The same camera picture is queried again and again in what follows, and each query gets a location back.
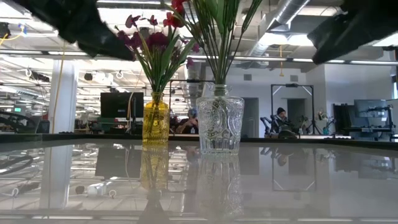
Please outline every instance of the cable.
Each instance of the cable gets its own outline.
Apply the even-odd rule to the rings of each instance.
[[[1,40],[1,42],[0,42],[0,45],[3,43],[3,41],[10,41],[10,40],[18,39],[18,38],[24,33],[24,29],[25,29],[25,26],[21,26],[21,32],[20,32],[17,36],[15,36],[15,37],[13,37],[13,38],[10,38],[10,39],[6,39],[6,37],[8,36],[8,34],[6,34],[6,35],[2,38],[2,40]]]
[[[54,104],[54,111],[53,111],[53,117],[52,117],[52,134],[54,134],[54,128],[55,128],[55,114],[57,113],[58,96],[59,96],[60,88],[61,88],[63,61],[65,60],[65,48],[66,47],[67,47],[67,44],[65,41],[63,41],[63,53],[62,53],[62,60],[61,60],[60,76],[58,78],[57,94],[55,95],[55,104]]]
[[[0,41],[0,46],[2,45],[2,43],[6,40],[8,34],[4,35],[4,37],[2,37],[1,41]]]

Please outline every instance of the yellow glass vase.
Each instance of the yellow glass vase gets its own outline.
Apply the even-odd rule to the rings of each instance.
[[[141,185],[147,190],[167,188],[169,152],[167,146],[143,145],[141,154]]]
[[[169,106],[163,102],[163,93],[152,93],[152,101],[144,108],[142,143],[163,145],[169,141]]]

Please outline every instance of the knit hat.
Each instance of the knit hat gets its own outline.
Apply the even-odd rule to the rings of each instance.
[[[278,108],[276,114],[279,115],[281,112],[286,112],[283,108]]]

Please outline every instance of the clear cut glass vase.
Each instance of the clear cut glass vase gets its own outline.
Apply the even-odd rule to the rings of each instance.
[[[229,96],[230,86],[212,85],[212,95],[197,99],[202,154],[238,154],[244,100]]]

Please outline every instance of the yellow cable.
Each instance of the yellow cable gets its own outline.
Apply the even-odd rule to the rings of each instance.
[[[7,38],[8,34],[4,35],[4,37],[1,39],[0,41],[0,46],[2,45],[2,43],[5,41],[5,39]]]
[[[66,44],[65,41],[63,41],[63,53],[62,53],[62,60],[61,60],[60,76],[58,78],[57,94],[55,95],[54,112],[53,112],[53,117],[52,117],[52,134],[54,134],[55,114],[57,113],[58,95],[60,93],[60,88],[61,88],[63,61],[65,60],[65,49],[66,49],[66,47],[67,47],[67,44]]]

